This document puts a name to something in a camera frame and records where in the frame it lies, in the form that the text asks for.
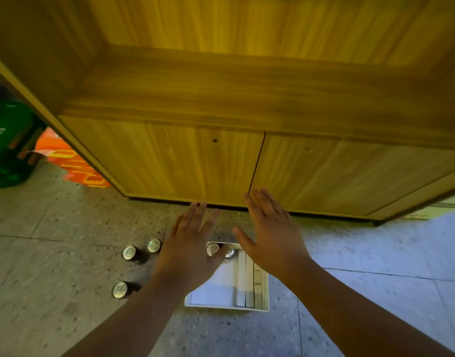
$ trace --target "person's left arm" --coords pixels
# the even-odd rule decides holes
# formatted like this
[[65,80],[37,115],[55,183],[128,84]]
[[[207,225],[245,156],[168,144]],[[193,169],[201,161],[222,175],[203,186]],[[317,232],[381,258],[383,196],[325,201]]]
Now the person's left arm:
[[201,227],[205,211],[205,203],[191,203],[163,244],[149,282],[63,357],[148,356],[175,308],[213,275],[227,252],[206,254],[219,211],[212,211]]

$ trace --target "orange plastic package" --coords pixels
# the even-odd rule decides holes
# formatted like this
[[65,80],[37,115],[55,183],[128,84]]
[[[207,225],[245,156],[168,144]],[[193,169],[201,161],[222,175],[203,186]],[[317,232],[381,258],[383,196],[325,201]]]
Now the orange plastic package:
[[64,180],[98,188],[111,186],[49,127],[39,137],[34,151],[46,155],[48,161],[67,170],[68,173],[64,175]]

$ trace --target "can lid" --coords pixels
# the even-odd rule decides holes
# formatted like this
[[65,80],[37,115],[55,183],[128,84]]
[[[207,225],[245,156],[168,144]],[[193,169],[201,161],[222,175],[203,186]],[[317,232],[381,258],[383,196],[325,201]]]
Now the can lid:
[[122,257],[123,259],[125,260],[130,260],[132,259],[133,257],[135,257],[135,253],[136,253],[136,248],[135,246],[132,246],[131,244],[126,246],[125,248],[123,248],[123,251],[122,251]]
[[219,250],[219,244],[218,243],[209,243],[206,246],[206,253],[208,256],[212,257],[216,252]]
[[228,247],[229,251],[226,253],[224,259],[231,259],[232,257],[234,257],[234,254],[236,253],[232,245],[228,244]]
[[129,290],[129,286],[124,281],[117,282],[112,288],[112,297],[122,299]]
[[150,253],[156,253],[160,250],[161,241],[158,238],[152,238],[147,241],[147,251]]

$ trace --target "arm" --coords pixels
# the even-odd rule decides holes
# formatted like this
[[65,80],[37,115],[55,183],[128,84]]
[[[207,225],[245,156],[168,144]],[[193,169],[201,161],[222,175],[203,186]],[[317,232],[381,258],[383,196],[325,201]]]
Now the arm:
[[206,282],[222,263],[223,247],[212,258],[206,242],[219,216],[214,210],[201,227],[206,204],[192,203],[179,216],[160,252],[150,281],[63,357],[146,357],[175,308]]
[[266,190],[244,196],[257,243],[234,228],[239,243],[261,268],[302,301],[347,357],[444,356],[455,353],[349,288],[316,264],[295,222]]

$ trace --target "terrazzo floor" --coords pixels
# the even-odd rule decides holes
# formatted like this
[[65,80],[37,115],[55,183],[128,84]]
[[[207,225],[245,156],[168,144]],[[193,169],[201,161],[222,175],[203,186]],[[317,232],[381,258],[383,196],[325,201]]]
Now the terrazzo floor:
[[[149,278],[127,244],[163,240],[185,208],[129,201],[114,189],[62,180],[41,162],[0,190],[0,356],[59,356],[124,302],[120,280]],[[368,224],[296,218],[312,257],[331,274],[455,351],[455,213],[432,221]],[[244,212],[223,211],[213,240],[253,234]],[[309,312],[269,277],[270,312],[179,306],[151,356],[341,356]]]

